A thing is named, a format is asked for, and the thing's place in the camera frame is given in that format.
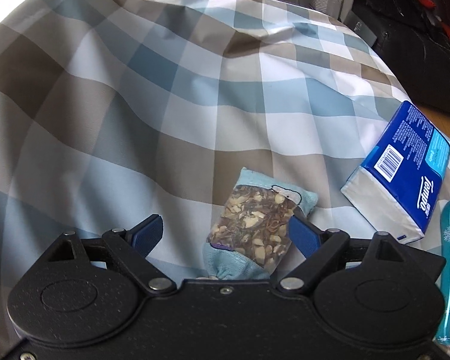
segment plastic bag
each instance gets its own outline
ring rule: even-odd
[[[294,210],[307,215],[317,199],[315,193],[243,168],[207,242],[238,252],[271,274],[290,247],[287,223]]]

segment black leather surface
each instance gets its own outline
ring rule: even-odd
[[[377,35],[373,49],[383,59],[412,101],[450,114],[450,41],[373,11],[355,0],[355,14]]]
[[[432,37],[437,35],[418,0],[367,0],[367,6],[399,23],[428,32]]]

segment plant pot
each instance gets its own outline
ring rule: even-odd
[[[322,12],[322,13],[325,13],[328,15],[329,13],[327,12],[327,5],[328,5],[329,1],[330,0],[313,0],[313,3],[312,3],[313,9],[317,10],[318,12]]]

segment plaid blanket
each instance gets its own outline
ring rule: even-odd
[[[202,275],[242,167],[317,192],[320,228],[371,237],[340,188],[406,99],[351,30],[291,4],[27,0],[0,24],[0,353],[7,294],[64,231],[157,213],[150,261]],[[450,164],[439,199],[418,245],[435,252]]]

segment tempo tissue pack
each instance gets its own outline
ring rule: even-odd
[[[449,157],[444,136],[404,102],[341,191],[375,230],[413,242],[427,229]]]

